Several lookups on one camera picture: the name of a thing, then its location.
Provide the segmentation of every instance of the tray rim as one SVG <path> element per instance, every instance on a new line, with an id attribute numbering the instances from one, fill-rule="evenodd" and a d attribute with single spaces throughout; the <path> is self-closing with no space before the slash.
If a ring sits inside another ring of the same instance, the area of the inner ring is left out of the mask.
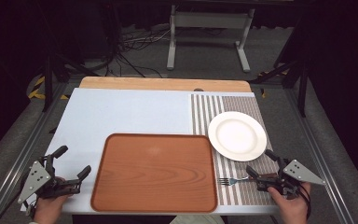
<path id="1" fill-rule="evenodd" d="M 91 197 L 90 197 L 90 206 L 91 208 L 96 211 L 96 212 L 103 212 L 103 213 L 129 213 L 129 214 L 133 214 L 133 213 L 150 213 L 150 214 L 172 214 L 172 213 L 175 213 L 175 214 L 186 214 L 186 213 L 189 213 L 189 214 L 210 214 L 212 213 L 214 210 L 216 210 L 217 206 L 218 206 L 218 197 L 217 197 L 217 187 L 216 187 L 216 184 L 213 184 L 213 200 L 214 200 L 214 204 L 213 204 L 213 207 L 208 209 L 208 210 L 205 210 L 205 211 L 192 211 L 192 210 L 182 210 L 182 211 L 174 211 L 174 212 L 171 212 L 171 211 L 164 211 L 164 210 L 139 210 L 139 211 L 131 211 L 131 210 L 115 210 L 115 211 L 111 211 L 111 210 L 101 210 L 101 209 L 97 209 L 93 203 L 93 199 L 94 199 L 94 196 L 95 196 L 95 190 L 96 190 L 96 185 L 98 183 L 98 180 L 100 179 L 100 175 L 99 173 L 101 172 L 101 169 L 103 168 L 103 158 L 105 156 L 105 153 L 106 153 L 106 146 L 107 146 L 107 142 L 109 141 L 110 138 L 114 137 L 114 136 L 117 136 L 117 135 L 141 135 L 141 136 L 180 136 L 180 137 L 190 137 L 190 138 L 203 138 L 205 140 L 207 140 L 210 144 L 210 149 L 211 149 L 211 152 L 210 152 L 210 159 L 211 159 L 211 165 L 212 165 L 212 179 L 213 179 L 213 182 L 216 183 L 216 175 L 215 175 L 215 166 L 214 166 L 214 159 L 213 159 L 213 146 L 211 144 L 211 141 L 209 140 L 208 136 L 206 135 L 203 135 L 203 134 L 180 134 L 180 133 L 111 133 L 109 134 L 105 141 L 104 141 L 104 145 L 103 145 L 103 154 L 101 156 L 101 159 L 100 159 L 100 164 L 99 164 L 99 167 L 98 167 L 98 173 L 96 175 L 96 178 L 95 178 L 95 182 L 93 184 L 93 188 L 92 188 L 92 193 L 91 193 Z"/>

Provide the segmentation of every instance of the robotic arm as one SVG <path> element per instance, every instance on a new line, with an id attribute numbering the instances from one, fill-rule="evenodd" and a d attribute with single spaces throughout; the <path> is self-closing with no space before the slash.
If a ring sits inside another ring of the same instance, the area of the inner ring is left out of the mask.
<path id="1" fill-rule="evenodd" d="M 308 206 L 308 218 L 310 216 L 310 196 L 306 191 L 306 194 L 301 191 L 301 189 L 303 189 L 301 182 L 310 182 L 313 184 L 324 185 L 325 181 L 323 181 L 297 160 L 291 161 L 278 157 L 270 149 L 267 149 L 265 153 L 270 159 L 278 163 L 278 176 L 264 177 L 248 165 L 246 167 L 246 172 L 255 180 L 255 183 L 257 184 L 257 190 L 267 191 L 269 187 L 273 187 L 287 199 L 293 199 L 301 196 Z"/>
<path id="2" fill-rule="evenodd" d="M 34 217 L 34 205 L 30 205 L 26 200 L 33 194 L 37 198 L 57 198 L 67 194 L 80 193 L 82 181 L 89 175 L 91 167 L 86 166 L 78 175 L 78 179 L 62 180 L 55 176 L 53 160 L 58 159 L 68 150 L 67 146 L 58 148 L 54 153 L 39 157 L 34 161 L 30 171 L 22 178 L 22 192 L 18 203 L 23 203 L 27 208 L 27 216 Z"/>

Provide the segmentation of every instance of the silver fork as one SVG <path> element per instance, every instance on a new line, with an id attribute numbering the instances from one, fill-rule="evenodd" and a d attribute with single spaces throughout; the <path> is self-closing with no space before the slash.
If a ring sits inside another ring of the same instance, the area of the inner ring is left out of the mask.
<path id="1" fill-rule="evenodd" d="M 277 176 L 278 175 L 276 173 L 260 175 L 260 177 L 265 177 L 265 178 L 277 177 Z M 221 185 L 231 186 L 231 185 L 235 185 L 236 183 L 238 183 L 240 181 L 252 181 L 252 180 L 254 180 L 254 178 L 248 175 L 241 179 L 236 179 L 236 178 L 232 178 L 232 177 L 231 178 L 218 178 L 217 183 L 219 183 Z"/>
<path id="2" fill-rule="evenodd" d="M 231 185 L 235 185 L 239 181 L 251 180 L 251 179 L 252 178 L 250 176 L 246 176 L 241 179 L 236 179 L 236 178 L 232 178 L 232 177 L 231 178 L 218 178 L 217 182 L 221 185 L 231 186 Z"/>

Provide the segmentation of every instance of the wooden tray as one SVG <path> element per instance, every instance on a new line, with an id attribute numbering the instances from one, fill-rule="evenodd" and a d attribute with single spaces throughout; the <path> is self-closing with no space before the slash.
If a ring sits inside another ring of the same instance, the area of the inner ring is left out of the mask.
<path id="1" fill-rule="evenodd" d="M 110 135 L 91 206 L 100 212 L 212 212 L 217 194 L 209 139 L 180 134 Z"/>

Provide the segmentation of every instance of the human hand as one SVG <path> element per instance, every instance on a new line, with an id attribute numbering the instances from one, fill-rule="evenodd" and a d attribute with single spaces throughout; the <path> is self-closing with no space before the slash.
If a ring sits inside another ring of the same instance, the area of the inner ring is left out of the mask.
<path id="1" fill-rule="evenodd" d="M 302 183 L 301 185 L 303 187 L 301 188 L 301 192 L 307 197 L 307 195 L 310 194 L 310 183 Z M 287 200 L 273 187 L 268 188 L 268 192 L 279 206 L 281 217 L 285 224 L 307 223 L 308 206 L 302 197 Z"/>
<path id="2" fill-rule="evenodd" d="M 61 214 L 62 205 L 70 196 L 72 195 L 63 195 L 57 198 L 48 199 L 38 198 L 36 202 L 34 222 L 37 222 L 38 224 L 54 224 Z"/>

